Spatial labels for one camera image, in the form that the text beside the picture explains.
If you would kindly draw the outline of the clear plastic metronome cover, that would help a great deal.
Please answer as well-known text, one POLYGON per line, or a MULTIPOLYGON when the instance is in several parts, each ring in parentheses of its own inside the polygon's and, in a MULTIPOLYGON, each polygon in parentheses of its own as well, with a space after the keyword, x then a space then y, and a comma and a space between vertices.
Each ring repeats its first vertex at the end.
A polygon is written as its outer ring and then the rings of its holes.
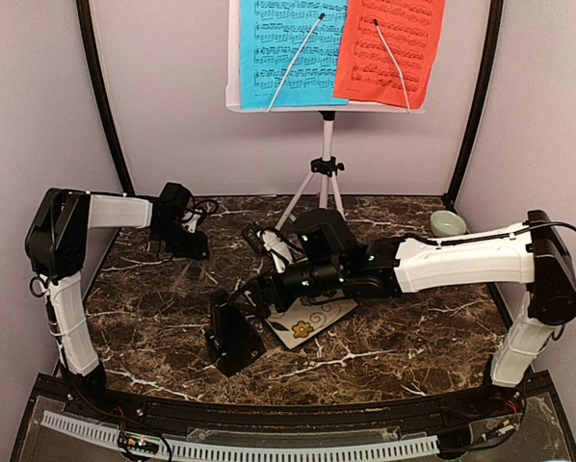
POLYGON ((172 282, 170 298, 194 296, 200 294, 200 281, 204 275, 204 265, 201 262, 187 262, 172 282))

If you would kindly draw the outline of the black metronome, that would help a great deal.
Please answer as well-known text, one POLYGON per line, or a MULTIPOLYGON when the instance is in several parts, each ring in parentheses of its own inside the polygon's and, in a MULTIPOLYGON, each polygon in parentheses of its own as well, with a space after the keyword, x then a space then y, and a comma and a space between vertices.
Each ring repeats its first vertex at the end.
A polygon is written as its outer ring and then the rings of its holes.
POLYGON ((266 352, 262 338, 229 301, 224 289, 211 295, 210 327, 205 339, 211 360, 226 377, 242 371, 266 352))

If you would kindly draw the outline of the white perforated music stand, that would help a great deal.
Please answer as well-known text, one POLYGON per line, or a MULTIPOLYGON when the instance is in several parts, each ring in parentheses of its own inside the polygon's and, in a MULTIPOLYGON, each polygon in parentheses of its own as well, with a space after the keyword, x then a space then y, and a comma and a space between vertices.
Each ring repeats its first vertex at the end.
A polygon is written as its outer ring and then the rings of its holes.
POLYGON ((246 111, 241 106, 241 80, 240 80, 240 3, 242 1, 232 1, 228 7, 228 81, 225 90, 225 104, 228 110, 241 114, 269 114, 288 112, 313 112, 318 113, 323 118, 323 147, 320 158, 311 163, 309 173, 299 186, 291 202, 281 215, 279 221, 286 222, 296 203, 303 195, 314 177, 320 177, 320 204, 327 206, 330 198, 335 200, 336 207, 343 207, 342 198, 339 192, 337 175, 343 166, 332 155, 333 127, 335 116, 339 112, 361 112, 361 113, 388 113, 388 114, 408 114, 420 115, 425 110, 408 111, 402 108, 383 105, 380 103, 348 101, 345 106, 323 106, 323 107, 288 107, 268 109, 265 111, 246 111))

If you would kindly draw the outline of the blue sheet music paper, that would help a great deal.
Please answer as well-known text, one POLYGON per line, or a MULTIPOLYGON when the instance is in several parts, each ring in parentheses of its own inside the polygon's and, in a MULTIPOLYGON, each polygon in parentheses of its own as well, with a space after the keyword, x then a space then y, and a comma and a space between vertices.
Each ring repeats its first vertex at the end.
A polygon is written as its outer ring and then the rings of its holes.
POLYGON ((242 1, 242 108, 347 105, 334 96, 347 9, 346 1, 242 1))

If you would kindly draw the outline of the red sheet music paper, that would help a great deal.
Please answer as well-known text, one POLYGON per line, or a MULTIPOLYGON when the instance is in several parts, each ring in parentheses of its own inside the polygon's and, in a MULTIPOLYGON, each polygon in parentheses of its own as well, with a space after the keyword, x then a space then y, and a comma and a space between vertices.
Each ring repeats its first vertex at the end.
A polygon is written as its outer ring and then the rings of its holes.
POLYGON ((356 0, 347 8, 333 96, 422 108, 442 32, 444 0, 356 0))

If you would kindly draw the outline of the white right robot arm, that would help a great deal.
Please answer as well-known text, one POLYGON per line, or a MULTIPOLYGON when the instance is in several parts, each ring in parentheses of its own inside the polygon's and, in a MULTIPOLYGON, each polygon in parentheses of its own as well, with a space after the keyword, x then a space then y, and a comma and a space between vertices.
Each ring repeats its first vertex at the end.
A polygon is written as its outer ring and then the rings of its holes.
POLYGON ((404 234, 361 244, 342 215, 317 208, 293 230, 303 259, 263 273, 242 289, 257 315, 286 311, 299 297, 341 291, 348 298, 388 299, 423 290, 481 283, 526 287, 520 312, 494 353, 488 381, 471 408, 494 416, 558 327, 576 318, 576 275, 558 230, 541 210, 498 230, 447 238, 404 234))

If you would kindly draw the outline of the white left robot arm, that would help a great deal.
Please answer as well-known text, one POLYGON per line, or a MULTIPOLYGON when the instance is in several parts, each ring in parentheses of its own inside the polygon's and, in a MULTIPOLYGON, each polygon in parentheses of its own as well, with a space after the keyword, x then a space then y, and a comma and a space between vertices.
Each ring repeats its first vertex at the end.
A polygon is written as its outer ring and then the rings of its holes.
POLYGON ((168 183, 158 196, 49 189, 25 240, 61 365, 73 376, 105 376, 92 344, 83 305, 82 268, 88 232, 99 228, 148 229, 150 239, 177 258, 206 260, 208 239, 198 229, 212 214, 207 201, 193 203, 186 187, 168 183))

